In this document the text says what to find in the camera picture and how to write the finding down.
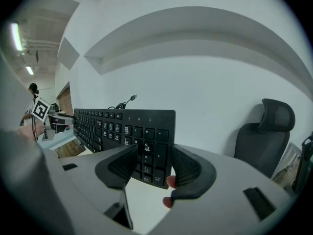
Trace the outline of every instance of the chair headrest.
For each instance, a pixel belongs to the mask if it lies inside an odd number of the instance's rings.
[[[289,132],[294,128],[295,115],[292,108],[281,101],[264,98],[264,115],[259,131]]]

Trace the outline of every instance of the white ceiling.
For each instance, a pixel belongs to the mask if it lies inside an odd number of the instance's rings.
[[[73,0],[26,0],[10,18],[2,35],[1,49],[22,81],[30,79],[25,66],[32,67],[34,76],[54,75],[60,41],[77,6],[78,2]],[[11,22],[19,25],[24,55],[14,47]]]

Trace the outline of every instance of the office chair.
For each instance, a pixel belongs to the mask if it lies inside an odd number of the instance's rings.
[[[273,99],[262,99],[261,123],[248,123],[237,135],[235,158],[247,162],[269,178],[288,144],[295,124],[292,108]]]

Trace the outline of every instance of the fluorescent tube light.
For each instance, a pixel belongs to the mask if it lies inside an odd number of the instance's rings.
[[[31,69],[30,66],[26,66],[26,69],[28,70],[29,74],[31,74],[31,75],[34,74],[34,72],[33,72],[33,70]]]
[[[21,40],[20,40],[20,34],[19,34],[19,26],[16,23],[11,24],[11,33],[13,36],[14,44],[17,50],[21,51],[23,50]]]

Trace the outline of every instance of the black keyboard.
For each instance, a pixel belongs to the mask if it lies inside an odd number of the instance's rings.
[[[175,116],[174,110],[75,109],[74,134],[92,152],[138,144],[132,177],[168,189]]]

